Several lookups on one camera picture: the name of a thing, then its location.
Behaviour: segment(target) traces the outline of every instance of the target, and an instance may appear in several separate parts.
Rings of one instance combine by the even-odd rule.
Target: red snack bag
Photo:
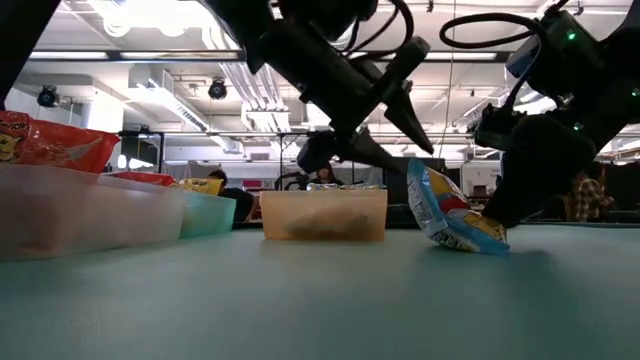
[[[118,142],[120,139],[114,134],[0,111],[2,163],[47,165],[99,174]]]
[[[113,173],[111,174],[111,176],[115,176],[120,179],[133,180],[160,186],[171,186],[176,182],[171,176],[166,174],[142,173],[134,171]]]

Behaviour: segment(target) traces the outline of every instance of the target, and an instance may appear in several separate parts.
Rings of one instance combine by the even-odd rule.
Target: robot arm
[[[506,67],[518,78],[502,108],[487,107],[475,130],[478,145],[505,151],[503,180],[483,214],[516,224],[546,199],[565,193],[571,180],[627,124],[640,118],[640,0],[606,40],[598,42],[566,11],[567,0],[542,19],[511,14],[479,14],[445,24],[440,38],[465,49],[529,38]],[[471,44],[446,36],[453,26],[506,21],[528,31],[507,39]],[[542,115],[514,112],[524,82],[559,105]]]
[[[279,0],[276,19],[268,0],[200,0],[220,25],[245,50],[249,69],[256,73],[268,63],[329,118],[333,131],[315,134],[298,156],[298,165],[312,173],[334,155],[401,171],[391,155],[371,138],[363,120],[385,103],[385,116],[425,151],[433,146],[413,110],[405,79],[425,59],[429,45],[413,36],[411,11],[402,0],[391,1],[407,23],[402,45],[379,56],[394,54],[386,71],[375,57],[353,58],[331,46],[352,24],[373,16],[377,0]]]

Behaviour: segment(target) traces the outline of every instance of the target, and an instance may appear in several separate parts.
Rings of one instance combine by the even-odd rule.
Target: snack bag
[[[143,182],[143,183],[154,184],[159,186],[171,186],[176,182],[171,176],[166,174],[123,171],[123,172],[113,173],[109,175],[120,178],[120,179],[133,180],[137,182]]]
[[[342,185],[340,190],[385,190],[387,187],[384,185],[367,185],[367,184],[355,184],[355,185]]]
[[[411,160],[407,185],[411,211],[433,241],[476,253],[509,252],[504,226],[471,210],[462,191],[445,175]]]
[[[307,191],[311,190],[339,190],[340,187],[336,184],[307,184]]]
[[[222,185],[220,179],[186,179],[174,184],[173,187],[200,194],[218,195],[220,185]]]
[[[99,174],[119,141],[114,134],[0,111],[0,163],[47,165]]]

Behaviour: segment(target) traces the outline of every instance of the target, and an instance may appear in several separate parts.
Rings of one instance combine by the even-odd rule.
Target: black cable
[[[353,55],[353,53],[362,50],[365,46],[368,46],[373,41],[375,41],[377,38],[379,38],[380,35],[382,35],[382,33],[387,31],[387,29],[389,28],[389,26],[391,26],[391,24],[396,19],[396,17],[398,17],[398,13],[400,13],[400,10],[398,10],[398,8],[396,8],[393,11],[393,14],[387,19],[387,21],[384,23],[384,25],[382,25],[382,27],[380,29],[378,29],[378,31],[373,33],[373,35],[371,35],[367,40],[363,41],[358,46],[356,46],[353,50],[349,51],[345,56],[349,57],[349,56]]]
[[[395,54],[396,52],[398,52],[398,50],[402,46],[408,43],[409,40],[411,40],[411,38],[413,37],[413,33],[415,31],[415,23],[413,21],[413,15],[411,14],[411,9],[409,9],[409,6],[407,6],[404,0],[389,0],[389,2],[391,2],[396,7],[396,10],[400,12],[400,15],[402,15],[402,18],[404,19],[404,23],[405,23],[404,40],[402,40],[402,43],[393,50],[370,52],[368,54],[358,56],[353,60],[379,60],[385,56]]]
[[[349,51],[356,44],[356,40],[358,39],[358,32],[360,31],[360,20],[356,20],[353,24],[353,29],[351,30],[351,38],[349,39],[349,43],[342,51]]]
[[[569,0],[560,0],[556,4],[552,5],[545,12],[545,14],[548,14],[550,11],[551,12],[559,11],[568,2]],[[477,22],[496,22],[496,21],[522,25],[526,27],[528,30],[523,33],[509,36],[506,38],[483,41],[478,43],[459,42],[459,41],[449,39],[447,37],[447,31],[459,25],[466,25],[466,24],[472,24]],[[523,16],[518,16],[513,14],[486,13],[486,14],[475,14],[475,15],[463,16],[461,18],[453,19],[445,23],[440,29],[440,40],[442,40],[443,43],[451,47],[455,47],[459,49],[468,49],[468,50],[505,45],[515,41],[526,39],[531,35],[538,35],[540,37],[540,45],[538,46],[538,49],[536,51],[536,54],[533,60],[531,61],[529,66],[527,66],[527,69],[524,71],[524,73],[522,73],[522,76],[520,76],[520,78],[516,82],[513,89],[511,89],[511,93],[509,94],[509,97],[505,101],[505,104],[502,106],[502,108],[504,108],[506,111],[513,111],[513,106],[516,102],[516,96],[518,92],[522,88],[522,85],[524,85],[525,81],[527,81],[527,78],[529,77],[529,74],[531,73],[531,70],[533,68],[533,64],[535,64],[536,60],[538,59],[538,56],[540,56],[542,47],[545,46],[549,40],[547,39],[547,34],[545,30],[542,28],[542,25],[540,25],[540,22],[538,22],[537,20],[532,20],[529,18],[525,18]]]
[[[451,28],[454,28],[460,25],[467,25],[467,24],[478,23],[478,22],[507,22],[507,23],[512,23],[516,25],[522,25],[529,30],[517,35],[508,36],[506,38],[482,41],[477,43],[460,42],[460,41],[449,39],[447,37],[447,31],[450,30]],[[463,16],[463,17],[446,22],[440,29],[440,40],[442,40],[442,42],[445,43],[446,45],[449,45],[454,48],[475,50],[475,49],[483,49],[483,48],[488,48],[493,46],[509,44],[515,41],[526,39],[529,36],[534,34],[538,34],[541,37],[541,39],[546,38],[545,36],[546,33],[544,32],[544,29],[542,28],[540,23],[538,23],[535,20],[532,20],[523,16],[513,15],[513,14],[485,13],[485,14]]]

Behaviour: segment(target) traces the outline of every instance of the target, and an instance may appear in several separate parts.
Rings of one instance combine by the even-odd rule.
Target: cable
[[[395,54],[413,37],[413,33],[415,31],[415,23],[413,21],[413,15],[411,14],[411,9],[409,9],[409,6],[407,6],[404,0],[389,0],[389,2],[391,2],[396,7],[396,10],[400,13],[400,15],[402,15],[402,18],[404,19],[405,34],[402,43],[393,50],[371,52],[369,54],[358,56],[353,60],[379,60],[387,55]]]
[[[389,26],[391,26],[391,23],[393,23],[393,21],[396,19],[396,17],[398,17],[398,13],[400,13],[400,10],[398,10],[398,8],[396,8],[393,11],[393,14],[391,14],[391,16],[387,19],[387,21],[384,23],[384,25],[382,25],[382,27],[380,29],[378,29],[378,31],[373,33],[373,35],[371,35],[367,40],[363,41],[358,46],[356,46],[353,50],[349,51],[345,56],[347,56],[347,57],[351,56],[353,53],[362,50],[365,46],[371,44],[373,41],[375,41],[377,38],[379,38],[380,35],[382,35],[382,33],[387,31],[387,29],[389,28]]]
[[[500,38],[496,40],[489,40],[489,41],[483,41],[483,42],[477,42],[477,43],[459,42],[447,37],[446,33],[449,29],[455,28],[456,26],[460,26],[460,25],[467,25],[467,24],[478,23],[478,22],[507,22],[507,23],[516,24],[516,25],[522,25],[529,30],[517,35],[508,36],[506,38]],[[448,21],[440,29],[440,40],[442,40],[443,43],[454,48],[475,50],[475,49],[483,49],[487,47],[509,44],[515,41],[526,39],[534,34],[539,35],[541,38],[546,38],[545,36],[546,33],[544,29],[542,28],[540,23],[535,20],[518,16],[518,15],[513,15],[513,14],[486,13],[486,14],[475,14],[475,15],[463,16],[461,18]]]
[[[569,0],[560,0],[556,4],[549,7],[549,9],[547,9],[547,11],[545,12],[545,16],[547,14],[552,14],[560,11],[560,9],[563,6],[565,6],[568,2]],[[455,30],[455,27],[459,25],[466,25],[466,24],[472,24],[477,22],[494,22],[494,21],[522,25],[526,27],[528,30],[523,33],[509,36],[506,38],[483,41],[478,43],[465,43],[465,42],[455,41],[454,39],[449,39],[446,34],[449,29],[453,28]],[[501,107],[501,109],[505,109],[506,111],[513,110],[513,105],[515,104],[515,101],[516,101],[516,95],[522,88],[522,85],[524,85],[525,81],[527,81],[527,78],[529,77],[529,74],[533,69],[533,64],[535,64],[536,60],[540,56],[542,47],[545,46],[549,41],[549,39],[547,39],[547,34],[544,28],[542,27],[542,25],[540,24],[540,22],[537,20],[532,20],[529,18],[525,18],[522,16],[513,15],[513,14],[486,13],[486,14],[463,16],[458,19],[453,19],[451,21],[448,21],[446,24],[444,24],[440,29],[440,40],[442,40],[443,43],[451,47],[455,47],[459,49],[482,49],[487,47],[505,45],[515,41],[526,39],[532,35],[538,35],[540,37],[540,45],[538,46],[538,49],[536,51],[536,54],[533,60],[531,61],[531,63],[529,63],[529,66],[527,66],[527,69],[524,71],[522,76],[518,79],[513,89],[511,89],[511,93],[509,94],[509,97],[507,97],[505,104]]]
[[[458,1],[453,0],[453,20],[456,18],[456,10],[458,6]],[[456,28],[453,27],[453,31],[451,36],[455,40],[456,38]],[[444,130],[442,130],[442,139],[440,139],[440,151],[438,151],[438,158],[442,158],[442,148],[444,146],[444,138],[447,135],[447,129],[449,128],[449,110],[451,109],[451,85],[453,82],[453,46],[451,47],[451,64],[449,68],[449,88],[447,89],[447,109],[444,115]]]
[[[344,49],[342,49],[342,51],[349,51],[351,50],[351,48],[353,48],[353,46],[356,44],[356,40],[358,39],[359,31],[360,31],[360,20],[356,20],[356,22],[353,23],[353,29],[351,30],[351,37],[349,38],[349,42],[347,43],[347,46],[345,46]]]

